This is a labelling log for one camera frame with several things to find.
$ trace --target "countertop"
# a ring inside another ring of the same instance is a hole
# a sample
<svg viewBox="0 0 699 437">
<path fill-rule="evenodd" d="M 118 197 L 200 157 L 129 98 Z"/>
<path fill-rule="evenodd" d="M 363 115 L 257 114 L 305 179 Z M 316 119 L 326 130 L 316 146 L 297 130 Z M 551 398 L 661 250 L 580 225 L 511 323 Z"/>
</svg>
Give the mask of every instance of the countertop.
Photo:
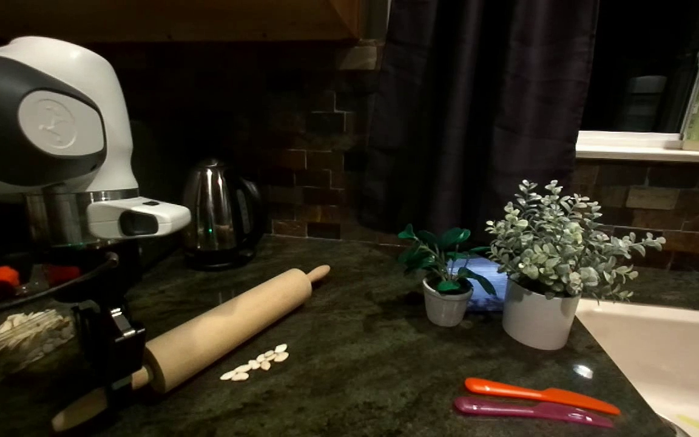
<svg viewBox="0 0 699 437">
<path fill-rule="evenodd" d="M 558 352 L 516 344 L 499 312 L 470 312 L 456 327 L 424 318 L 413 277 L 392 248 L 371 243 L 265 237 L 257 257 L 222 271 L 183 266 L 175 253 L 125 294 L 131 315 L 155 336 L 288 266 L 326 261 L 313 298 L 164 395 L 146 391 L 114 414 L 70 435 L 633 435 L 671 430 L 642 402 L 614 361 L 574 323 Z M 699 308 L 693 273 L 642 268 L 635 301 Z M 249 381 L 220 374 L 286 342 L 291 357 Z M 518 385 L 559 385 L 615 402 L 615 427 L 545 419 L 460 418 L 451 398 L 466 376 Z M 0 384 L 0 435 L 49 435 L 49 419 L 90 389 L 75 342 Z"/>
</svg>

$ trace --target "kitchen appliance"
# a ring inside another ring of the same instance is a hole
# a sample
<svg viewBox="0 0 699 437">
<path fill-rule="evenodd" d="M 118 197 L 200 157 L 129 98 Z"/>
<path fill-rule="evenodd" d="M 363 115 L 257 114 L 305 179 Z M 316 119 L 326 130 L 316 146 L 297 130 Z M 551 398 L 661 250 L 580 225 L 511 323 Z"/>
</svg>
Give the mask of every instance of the kitchen appliance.
<svg viewBox="0 0 699 437">
<path fill-rule="evenodd" d="M 21 194 L 36 253 L 80 266 L 55 287 L 100 384 L 125 391 L 143 327 L 120 305 L 137 237 L 176 232 L 188 209 L 137 194 L 114 68 L 81 45 L 21 37 L 0 45 L 0 194 Z"/>
<path fill-rule="evenodd" d="M 222 268 L 251 260 L 266 220 L 254 181 L 211 157 L 192 169 L 181 200 L 192 210 L 183 228 L 192 266 Z"/>
</svg>

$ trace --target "red handled tool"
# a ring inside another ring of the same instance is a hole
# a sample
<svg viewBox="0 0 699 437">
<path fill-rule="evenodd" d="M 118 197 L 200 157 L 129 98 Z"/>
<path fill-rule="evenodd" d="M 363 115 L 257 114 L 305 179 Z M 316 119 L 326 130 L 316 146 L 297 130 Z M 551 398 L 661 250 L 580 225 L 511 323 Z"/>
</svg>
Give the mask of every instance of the red handled tool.
<svg viewBox="0 0 699 437">
<path fill-rule="evenodd" d="M 541 401 L 541 402 L 566 402 L 566 404 L 576 404 L 576 408 L 587 408 L 587 409 L 600 409 L 606 414 L 621 414 L 621 409 L 606 401 L 600 398 L 590 398 L 574 391 L 562 391 L 562 389 L 523 389 L 523 385 L 511 385 L 511 384 L 499 384 L 493 378 L 475 378 L 467 376 L 466 378 L 466 389 L 470 393 L 481 393 L 481 395 L 499 395 L 499 398 L 528 398 L 528 401 Z"/>
</svg>

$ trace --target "green leaves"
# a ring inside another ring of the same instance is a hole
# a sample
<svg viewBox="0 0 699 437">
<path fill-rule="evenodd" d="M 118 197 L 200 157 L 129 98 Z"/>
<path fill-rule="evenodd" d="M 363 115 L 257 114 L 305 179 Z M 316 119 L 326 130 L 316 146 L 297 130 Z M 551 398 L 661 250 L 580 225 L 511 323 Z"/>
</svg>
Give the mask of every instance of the green leaves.
<svg viewBox="0 0 699 437">
<path fill-rule="evenodd" d="M 528 279 L 552 294 L 626 296 L 626 284 L 637 273 L 633 255 L 659 250 L 665 237 L 609 234 L 600 215 L 596 200 L 566 194 L 555 179 L 542 187 L 522 179 L 505 215 L 485 223 L 493 234 L 487 257 L 508 279 Z"/>
<path fill-rule="evenodd" d="M 405 271 L 415 268 L 428 268 L 434 264 L 436 255 L 415 245 L 399 253 L 397 261 L 403 264 Z"/>
<path fill-rule="evenodd" d="M 448 250 L 448 248 L 459 248 L 470 237 L 467 228 L 448 228 L 438 234 L 438 248 Z"/>
<path fill-rule="evenodd" d="M 448 228 L 438 234 L 428 230 L 417 230 L 415 225 L 405 225 L 397 232 L 397 240 L 409 243 L 407 250 L 397 255 L 397 261 L 405 271 L 424 271 L 431 288 L 438 294 L 460 294 L 470 288 L 470 279 L 481 282 L 490 294 L 495 294 L 493 284 L 472 273 L 466 266 L 454 268 L 451 261 L 467 260 L 478 253 L 487 253 L 487 248 L 470 248 L 470 230 L 467 228 Z"/>
</svg>

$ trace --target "cabinet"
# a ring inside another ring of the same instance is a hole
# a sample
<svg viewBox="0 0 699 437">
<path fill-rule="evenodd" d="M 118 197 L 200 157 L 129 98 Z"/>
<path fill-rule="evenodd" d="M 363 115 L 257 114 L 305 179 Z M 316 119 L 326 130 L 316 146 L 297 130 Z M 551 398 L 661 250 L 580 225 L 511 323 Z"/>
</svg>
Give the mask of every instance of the cabinet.
<svg viewBox="0 0 699 437">
<path fill-rule="evenodd" d="M 0 37 L 95 41 L 358 41 L 376 0 L 0 0 Z"/>
</svg>

